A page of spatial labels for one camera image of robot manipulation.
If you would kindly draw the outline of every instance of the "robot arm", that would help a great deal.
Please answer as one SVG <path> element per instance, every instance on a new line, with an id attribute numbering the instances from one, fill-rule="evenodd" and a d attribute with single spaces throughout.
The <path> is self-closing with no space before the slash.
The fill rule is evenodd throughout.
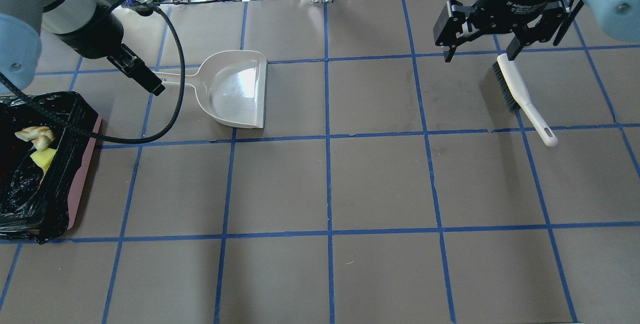
<path id="1" fill-rule="evenodd" d="M 640 41 L 640 0 L 584 0 L 599 25 L 610 36 Z M 456 48 L 483 35 L 514 33 L 507 48 L 510 60 L 539 41 L 546 43 L 569 18 L 563 0 L 477 0 L 473 6 L 451 0 L 433 28 L 434 42 L 450 62 Z"/>
<path id="2" fill-rule="evenodd" d="M 149 93 L 164 87 L 126 45 L 122 24 L 111 13 L 125 0 L 1 0 L 0 72 L 23 89 L 34 79 L 41 27 L 88 59 L 106 57 Z"/>

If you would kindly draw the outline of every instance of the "hand brush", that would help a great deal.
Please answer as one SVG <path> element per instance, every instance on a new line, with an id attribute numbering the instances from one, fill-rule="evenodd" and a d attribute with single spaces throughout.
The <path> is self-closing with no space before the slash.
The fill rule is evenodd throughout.
<path id="1" fill-rule="evenodd" d="M 524 80 L 522 80 L 515 61 L 509 61 L 507 55 L 502 54 L 498 56 L 498 61 L 493 64 L 493 67 L 509 110 L 516 112 L 522 109 L 526 117 L 533 123 L 533 127 L 542 138 L 544 145 L 558 145 L 558 138 L 555 137 L 542 115 L 531 103 L 529 92 L 526 90 L 527 87 L 524 84 Z"/>

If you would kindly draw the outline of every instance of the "black cable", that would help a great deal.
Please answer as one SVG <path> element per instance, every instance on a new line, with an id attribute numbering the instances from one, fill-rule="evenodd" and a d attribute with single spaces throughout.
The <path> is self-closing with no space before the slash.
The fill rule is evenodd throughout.
<path id="1" fill-rule="evenodd" d="M 585 6 L 585 2 L 583 2 L 583 0 L 579 0 L 573 8 L 573 11 L 571 11 L 571 14 L 569 14 L 569 16 L 562 22 L 560 28 L 558 29 L 558 33 L 553 40 L 554 46 L 558 46 L 560 44 L 560 41 L 562 41 L 562 39 L 565 37 L 564 35 L 567 34 L 567 31 L 569 31 L 569 27 L 571 27 L 571 24 L 574 23 L 574 20 L 576 20 L 576 16 L 578 16 L 578 13 L 583 6 Z"/>
<path id="2" fill-rule="evenodd" d="M 144 137 L 141 139 L 122 139 L 121 137 L 113 137 L 113 136 L 101 135 L 101 134 L 96 134 L 94 132 L 90 132 L 89 130 L 82 129 L 77 127 L 76 125 L 68 123 L 66 120 L 62 119 L 60 116 L 53 114 L 47 109 L 44 109 L 43 107 L 41 107 L 41 105 L 36 103 L 29 96 L 25 95 L 25 93 L 23 93 L 20 89 L 18 89 L 2 73 L 0 73 L 0 83 L 6 86 L 14 95 L 18 96 L 20 100 L 23 100 L 29 107 L 34 109 L 36 112 L 48 118 L 49 120 L 57 123 L 58 125 L 68 128 L 69 130 L 71 130 L 76 134 L 80 134 L 86 137 L 92 137 L 94 139 L 98 139 L 102 141 L 115 142 L 117 144 L 145 144 L 147 142 L 160 139 L 160 137 L 162 137 L 169 130 L 171 130 L 171 127 L 173 127 L 174 123 L 178 119 L 178 114 L 180 113 L 180 109 L 183 105 L 182 99 L 185 94 L 185 90 L 184 90 L 185 89 L 185 77 L 184 77 L 185 76 L 185 59 L 184 59 L 185 55 L 183 54 L 183 49 L 182 49 L 183 47 L 180 44 L 180 40 L 178 39 L 178 33 L 176 33 L 175 31 L 176 29 L 174 28 L 171 21 L 169 20 L 169 17 L 158 6 L 155 6 L 153 10 L 158 14 L 160 14 L 160 16 L 162 16 L 167 26 L 169 27 L 169 30 L 171 31 L 171 35 L 173 35 L 173 39 L 175 40 L 176 47 L 178 48 L 178 56 L 180 57 L 180 92 L 178 93 L 178 103 L 176 103 L 175 105 L 174 114 L 173 116 L 171 116 L 171 119 L 169 120 L 169 123 L 167 124 L 167 126 L 165 126 L 165 128 L 163 128 L 162 130 L 160 130 L 160 132 L 158 132 L 153 136 Z"/>
<path id="3" fill-rule="evenodd" d="M 205 5 L 208 3 L 219 3 L 219 2 L 242 2 L 242 0 L 210 0 L 206 2 L 163 2 L 158 5 Z"/>

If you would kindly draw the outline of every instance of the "blue tape grid line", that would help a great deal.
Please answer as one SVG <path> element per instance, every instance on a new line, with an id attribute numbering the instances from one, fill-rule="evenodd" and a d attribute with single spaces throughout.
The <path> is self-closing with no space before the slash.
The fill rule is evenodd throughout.
<path id="1" fill-rule="evenodd" d="M 640 44 L 631 45 L 611 45 L 611 46 L 588 46 L 586 49 L 589 51 L 594 50 L 615 50 L 615 49 L 637 49 L 640 48 Z M 581 52 L 585 50 L 584 47 L 580 48 L 528 48 L 522 50 L 522 53 L 547 53 L 547 52 Z M 491 55 L 504 53 L 504 50 L 487 50 L 477 52 L 456 52 L 455 55 Z M 274 60 L 269 61 L 269 64 L 304 64 L 308 62 L 324 62 L 324 61 L 355 61 L 355 60 L 384 60 L 384 59 L 411 59 L 413 55 L 379 55 L 379 56 L 360 56 L 360 57 L 326 57 L 318 59 L 297 59 L 297 60 Z M 416 53 L 415 57 L 442 57 L 442 53 Z M 187 69 L 199 68 L 199 64 L 187 65 Z M 179 69 L 178 65 L 160 66 L 160 70 L 165 69 Z M 99 73 L 116 73 L 118 69 L 97 69 L 97 70 L 80 70 L 78 74 L 99 74 Z M 75 71 L 53 71 L 46 73 L 36 73 L 36 76 L 52 76 L 52 75 L 74 75 Z"/>
<path id="2" fill-rule="evenodd" d="M 13 257 L 13 260 L 11 261 L 11 267 L 9 269 L 9 274 L 7 274 L 7 276 L 6 276 L 7 280 L 4 282 L 5 284 L 4 284 L 4 287 L 2 289 L 2 295 L 0 295 L 0 310 L 2 310 L 2 306 L 5 304 L 4 301 L 5 301 L 5 298 L 7 296 L 7 291 L 9 291 L 9 284 L 11 283 L 11 278 L 13 278 L 13 276 L 14 276 L 13 273 L 16 270 L 15 269 L 16 265 L 18 264 L 18 258 L 20 256 L 20 251 L 21 251 L 21 249 L 23 247 L 22 245 L 23 245 L 22 243 L 18 244 L 18 246 L 15 249 L 16 251 L 13 254 L 14 257 Z"/>
<path id="3" fill-rule="evenodd" d="M 69 85 L 69 91 L 73 91 L 73 89 L 76 87 L 76 81 L 78 80 L 78 73 L 80 73 L 80 66 L 82 66 L 82 56 L 80 56 L 80 59 L 78 59 L 78 64 L 75 68 L 75 71 L 73 72 L 73 79 L 71 79 L 71 85 Z"/>
<path id="4" fill-rule="evenodd" d="M 600 73 L 598 72 L 598 69 L 596 68 L 596 65 L 594 63 L 594 59 L 592 58 L 592 55 L 590 54 L 590 48 L 587 46 L 585 38 L 582 36 L 583 33 L 580 31 L 580 26 L 578 25 L 577 21 L 573 22 L 573 27 L 575 28 L 577 34 L 578 34 L 578 38 L 580 39 L 580 43 L 582 44 L 582 48 L 584 50 L 584 53 L 587 55 L 587 59 L 589 60 L 589 64 L 592 67 L 591 70 L 593 71 L 593 75 L 595 76 L 597 82 L 598 82 L 598 86 L 602 91 L 602 96 L 604 96 L 604 100 L 606 101 L 606 105 L 608 106 L 609 111 L 611 112 L 611 116 L 613 116 L 613 121 L 615 122 L 615 125 L 617 125 L 618 129 L 620 130 L 620 134 L 622 135 L 622 140 L 624 141 L 624 145 L 626 145 L 626 149 L 629 152 L 629 157 L 631 158 L 631 161 L 633 162 L 633 166 L 635 167 L 635 173 L 638 175 L 638 178 L 640 178 L 640 165 L 638 165 L 638 160 L 636 158 L 636 155 L 633 151 L 633 149 L 631 148 L 631 144 L 629 143 L 629 138 L 626 137 L 626 133 L 624 131 L 624 126 L 621 125 L 618 122 L 618 118 L 617 115 L 615 114 L 615 109 L 613 107 L 613 103 L 611 102 L 611 99 L 607 93 L 607 90 L 604 86 L 604 83 L 602 82 L 602 79 L 600 77 Z"/>
<path id="5" fill-rule="evenodd" d="M 249 5 L 248 3 L 244 3 L 244 10 L 243 10 L 243 14 L 242 14 L 242 32 L 240 33 L 240 50 L 244 50 L 245 48 L 245 35 L 246 35 L 246 30 L 247 30 L 247 12 L 249 11 Z M 234 161 L 235 161 L 235 157 L 236 157 L 236 137 L 238 135 L 238 130 L 237 128 L 233 128 L 233 131 L 231 132 L 231 149 L 229 150 L 229 169 L 227 171 L 227 177 L 226 177 L 226 195 L 224 197 L 224 217 L 222 220 L 222 235 L 220 235 L 220 256 L 218 258 L 217 261 L 217 282 L 215 284 L 215 307 L 214 307 L 214 314 L 213 314 L 213 322 L 214 324 L 219 324 L 220 323 L 220 303 L 222 301 L 222 278 L 224 277 L 224 272 L 225 272 L 225 253 L 227 252 L 227 237 L 229 236 L 227 234 L 228 231 L 228 227 L 229 227 L 229 208 L 230 208 L 230 204 L 231 204 L 231 186 L 232 186 L 232 181 L 233 181 L 233 176 L 234 176 Z"/>
<path id="6" fill-rule="evenodd" d="M 323 3 L 322 5 L 322 14 L 323 14 L 323 21 L 324 21 L 324 58 L 328 59 L 329 58 L 329 8 L 327 7 L 327 3 Z M 331 195 L 331 126 L 330 126 L 330 106 L 329 106 L 329 61 L 326 60 L 324 62 L 324 134 L 325 134 L 325 143 L 326 143 L 326 217 L 327 217 L 327 223 L 326 223 L 326 237 L 327 237 L 327 267 L 328 269 L 328 278 L 329 278 L 329 324 L 335 324 L 336 323 L 336 297 L 334 295 L 334 220 L 333 220 L 333 213 L 332 213 L 332 195 Z"/>
<path id="7" fill-rule="evenodd" d="M 444 283 L 445 283 L 445 288 L 446 288 L 446 300 L 448 301 L 448 311 L 449 311 L 449 316 L 451 319 L 451 322 L 453 322 L 454 324 L 456 323 L 456 310 L 455 310 L 455 306 L 453 303 L 453 292 L 451 289 L 451 280 L 450 280 L 450 272 L 449 272 L 449 264 L 448 264 L 448 260 L 447 260 L 447 248 L 445 245 L 445 239 L 444 239 L 444 229 L 442 228 L 442 218 L 441 218 L 441 213 L 439 211 L 440 209 L 440 205 L 438 202 L 438 192 L 436 191 L 436 185 L 435 185 L 435 175 L 434 175 L 434 161 L 432 159 L 432 149 L 430 146 L 430 142 L 429 142 L 429 131 L 427 129 L 427 121 L 425 118 L 425 106 L 423 103 L 423 93 L 421 90 L 421 86 L 420 86 L 420 75 L 418 72 L 418 62 L 416 60 L 416 49 L 414 46 L 414 36 L 413 33 L 411 31 L 411 21 L 409 19 L 409 11 L 407 10 L 407 1 L 406 0 L 402 0 L 402 9 L 405 12 L 404 13 L 404 19 L 406 21 L 406 30 L 407 30 L 407 34 L 409 35 L 409 46 L 411 48 L 411 61 L 413 63 L 413 76 L 415 79 L 415 89 L 416 89 L 416 93 L 418 94 L 418 107 L 420 109 L 420 120 L 422 121 L 422 134 L 425 136 L 424 137 L 424 145 L 425 145 L 425 150 L 426 150 L 426 154 L 427 154 L 427 163 L 429 166 L 429 180 L 431 182 L 431 193 L 433 196 L 433 206 L 434 206 L 434 210 L 435 210 L 435 215 L 436 215 L 436 223 L 438 224 L 438 234 L 439 234 L 439 245 L 440 245 L 440 255 L 441 255 L 441 259 L 442 259 L 442 269 L 443 269 L 443 273 L 444 273 Z"/>
<path id="8" fill-rule="evenodd" d="M 578 317 L 576 316 L 576 310 L 574 309 L 574 303 L 573 300 L 571 299 L 571 293 L 569 292 L 569 285 L 567 285 L 567 280 L 565 277 L 565 270 L 562 266 L 562 260 L 560 258 L 560 253 L 558 251 L 558 244 L 556 243 L 556 236 L 554 235 L 554 231 L 553 231 L 553 226 L 551 225 L 551 220 L 549 218 L 549 212 L 547 210 L 547 205 L 545 202 L 545 197 L 544 194 L 542 193 L 542 187 L 540 185 L 540 179 L 538 178 L 538 172 L 535 169 L 536 165 L 534 163 L 533 160 L 533 154 L 531 153 L 531 147 L 529 146 L 529 141 L 528 138 L 526 137 L 527 133 L 524 130 L 524 125 L 522 124 L 522 117 L 521 114 L 518 112 L 516 114 L 517 118 L 518 118 L 518 125 L 520 127 L 520 132 L 522 134 L 522 141 L 524 142 L 524 146 L 525 146 L 525 150 L 526 150 L 526 157 L 528 157 L 528 163 L 531 167 L 531 173 L 533 174 L 533 180 L 535 182 L 535 186 L 536 186 L 536 190 L 537 190 L 537 196 L 540 199 L 540 207 L 542 208 L 542 214 L 544 215 L 544 222 L 546 224 L 546 230 L 549 234 L 549 240 L 551 242 L 551 248 L 553 249 L 553 255 L 555 257 L 555 263 L 557 265 L 558 268 L 558 274 L 560 275 L 560 282 L 562 283 L 562 288 L 564 290 L 564 296 L 566 298 L 567 301 L 567 306 L 569 308 L 569 313 L 571 314 L 571 319 L 573 322 L 578 322 Z"/>
<path id="9" fill-rule="evenodd" d="M 611 221 L 596 223 L 558 223 L 551 224 L 553 229 L 580 229 L 580 228 L 631 228 L 640 226 L 640 221 Z M 445 233 L 459 232 L 504 232 L 519 230 L 546 230 L 546 224 L 527 225 L 496 225 L 496 226 L 444 226 L 442 228 L 386 228 L 386 229 L 349 229 L 332 230 L 333 236 L 340 235 L 379 235 L 379 234 L 403 234 L 403 233 Z M 227 239 L 257 239 L 262 237 L 308 237 L 326 236 L 326 230 L 295 231 L 295 232 L 256 232 L 256 233 L 227 233 Z M 53 239 L 51 243 L 62 242 L 152 242 L 152 241 L 183 241 L 183 240 L 221 240 L 222 234 L 204 235 L 162 235 L 162 236 L 125 236 L 125 237 L 77 237 L 65 239 Z M 0 240 L 0 245 L 16 244 L 10 240 Z M 35 242 L 21 242 L 31 245 Z"/>
<path id="10" fill-rule="evenodd" d="M 167 16 L 169 18 L 171 17 L 171 9 L 172 8 L 169 7 L 169 9 L 167 10 Z M 158 52 L 158 56 L 157 56 L 157 59 L 155 61 L 155 67 L 156 67 L 155 70 L 156 71 L 160 67 L 160 61 L 162 60 L 162 53 L 163 53 L 164 48 L 165 48 L 164 44 L 165 44 L 166 39 L 167 39 L 166 35 L 167 35 L 167 31 L 168 30 L 169 30 L 169 27 L 165 23 L 164 24 L 164 31 L 162 33 L 162 35 L 163 35 L 162 36 L 162 40 L 160 42 L 160 51 Z M 151 113 L 151 104 L 152 104 L 152 102 L 153 102 L 153 94 L 149 94 L 149 97 L 148 97 L 148 100 L 147 100 L 147 103 L 146 103 L 146 112 L 144 114 L 145 118 L 144 118 L 144 121 L 142 123 L 142 129 L 140 130 L 140 137 L 144 137 L 144 135 L 147 132 L 147 124 L 149 122 L 149 114 Z M 113 261 L 113 263 L 114 263 L 113 265 L 114 266 L 113 266 L 113 268 L 111 270 L 112 274 L 111 274 L 111 277 L 110 277 L 110 280 L 109 280 L 109 289 L 107 290 L 107 297 L 106 297 L 106 300 L 105 300 L 105 303 L 104 303 L 105 307 L 104 307 L 104 310 L 102 312 L 102 314 L 103 314 L 102 315 L 103 316 L 102 317 L 102 319 L 103 319 L 102 320 L 102 324 L 106 324 L 108 316 L 109 316 L 109 309 L 110 309 L 110 306 L 111 306 L 110 304 L 111 304 L 111 301 L 112 301 L 112 295 L 114 293 L 113 292 L 114 291 L 113 288 L 114 288 L 114 285 L 115 285 L 116 276 L 118 274 L 118 265 L 120 263 L 120 261 L 119 261 L 120 260 L 120 255 L 122 253 L 122 243 L 123 243 L 122 238 L 124 237 L 126 229 L 127 229 L 126 228 L 127 227 L 127 223 L 126 222 L 128 222 L 128 219 L 129 219 L 128 218 L 129 217 L 128 214 L 129 214 L 129 212 L 130 212 L 129 210 L 131 208 L 131 199 L 133 198 L 133 191 L 134 191 L 134 187 L 136 185 L 135 181 L 136 181 L 136 178 L 138 176 L 138 174 L 137 174 L 138 172 L 137 171 L 138 171 L 138 167 L 140 166 L 140 158 L 142 157 L 142 149 L 143 148 L 144 148 L 143 146 L 139 146 L 139 148 L 137 149 L 137 155 L 135 156 L 136 159 L 135 159 L 135 163 L 134 163 L 134 166 L 133 166 L 133 172 L 131 173 L 131 182 L 130 182 L 130 185 L 129 185 L 129 188 L 128 188 L 129 192 L 126 195 L 127 196 L 126 197 L 126 199 L 127 199 L 126 200 L 126 206 L 125 206 L 125 210 L 124 210 L 124 215 L 122 217 L 122 224 L 120 226 L 121 227 L 120 228 L 120 233 L 119 233 L 120 240 L 118 241 L 118 247 L 116 248 L 116 255 L 115 255 L 115 258 L 114 258 L 114 261 Z"/>
<path id="11" fill-rule="evenodd" d="M 562 130 L 592 130 L 592 129 L 615 129 L 618 126 L 623 128 L 637 128 L 640 124 L 605 124 L 605 125 L 576 125 L 576 126 L 551 126 L 554 131 Z M 461 130 L 427 130 L 429 135 L 459 135 L 459 134 L 489 134 L 500 132 L 519 132 L 520 128 L 503 128 L 491 130 L 487 129 L 461 129 Z M 525 131 L 535 131 L 532 127 L 526 127 Z M 362 134 L 331 134 L 331 139 L 350 139 L 357 137 L 395 137 L 395 136 L 419 136 L 425 134 L 419 132 L 374 132 Z M 306 135 L 306 136 L 283 136 L 283 137 L 255 137 L 249 139 L 237 139 L 236 142 L 263 142 L 263 141 L 295 141 L 295 140 L 322 140 L 326 135 Z M 177 146 L 177 145 L 206 145 L 206 144 L 229 144 L 231 139 L 224 140 L 192 140 L 192 141 L 165 141 L 148 142 L 146 144 L 106 144 L 96 146 L 96 150 L 112 150 L 125 148 L 138 148 L 139 146 Z"/>

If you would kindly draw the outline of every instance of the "white brush handle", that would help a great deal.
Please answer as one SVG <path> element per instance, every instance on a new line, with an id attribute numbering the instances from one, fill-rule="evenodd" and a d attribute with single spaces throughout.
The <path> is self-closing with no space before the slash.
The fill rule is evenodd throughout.
<path id="1" fill-rule="evenodd" d="M 542 115 L 540 115 L 533 104 L 529 102 L 521 108 L 522 112 L 525 113 L 526 117 L 528 117 L 528 119 L 533 124 L 533 127 L 537 131 L 537 134 L 540 135 L 540 138 L 544 142 L 544 145 L 558 145 L 558 137 L 555 137 L 554 132 L 551 131 L 551 128 L 549 127 L 549 125 L 547 125 L 546 121 L 542 118 Z"/>

